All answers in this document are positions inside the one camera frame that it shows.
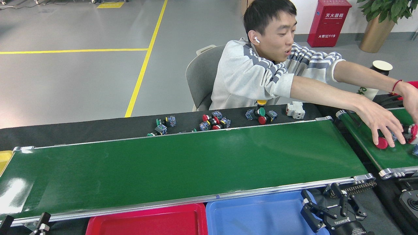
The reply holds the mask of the person's left hand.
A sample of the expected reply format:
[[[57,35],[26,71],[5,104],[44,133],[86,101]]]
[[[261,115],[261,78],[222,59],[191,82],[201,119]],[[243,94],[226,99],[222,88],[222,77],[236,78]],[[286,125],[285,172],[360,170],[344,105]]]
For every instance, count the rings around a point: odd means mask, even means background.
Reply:
[[[399,95],[403,98],[403,105],[406,111],[411,115],[412,120],[418,123],[418,89],[407,82],[401,82],[398,85]]]

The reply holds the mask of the person's right hand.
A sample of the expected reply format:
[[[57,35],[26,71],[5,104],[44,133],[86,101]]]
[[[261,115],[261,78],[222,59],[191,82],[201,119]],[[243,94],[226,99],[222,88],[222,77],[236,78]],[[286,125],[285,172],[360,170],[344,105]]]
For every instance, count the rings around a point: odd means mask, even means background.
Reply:
[[[400,144],[406,144],[403,136],[403,127],[391,111],[357,94],[355,94],[352,110],[370,128],[372,141],[376,146],[379,144],[379,132],[387,139],[390,147],[395,146],[392,134],[395,135]]]

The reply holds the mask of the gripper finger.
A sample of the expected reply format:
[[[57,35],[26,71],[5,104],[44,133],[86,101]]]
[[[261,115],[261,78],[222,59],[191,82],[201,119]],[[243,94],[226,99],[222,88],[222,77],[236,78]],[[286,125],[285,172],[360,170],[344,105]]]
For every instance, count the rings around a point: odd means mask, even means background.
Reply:
[[[51,215],[48,212],[43,212],[30,235],[49,235],[50,226],[48,223],[50,217]]]
[[[9,231],[9,229],[11,228],[11,225],[14,221],[14,217],[7,215],[4,220],[2,220],[1,224],[0,224],[0,234],[1,235],[6,235]]]

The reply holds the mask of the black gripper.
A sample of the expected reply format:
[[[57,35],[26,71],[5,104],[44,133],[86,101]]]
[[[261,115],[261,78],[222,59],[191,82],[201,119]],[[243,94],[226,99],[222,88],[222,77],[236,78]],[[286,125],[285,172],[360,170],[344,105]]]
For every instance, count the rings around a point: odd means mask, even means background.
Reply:
[[[367,232],[358,222],[368,216],[365,208],[355,196],[363,189],[363,185],[341,188],[337,183],[332,183],[327,187],[327,193],[339,202],[327,207],[313,202],[309,191],[303,189],[301,191],[301,196],[304,198],[301,215],[314,233],[326,227],[325,218],[327,218],[327,230],[330,235],[374,235],[373,231]]]

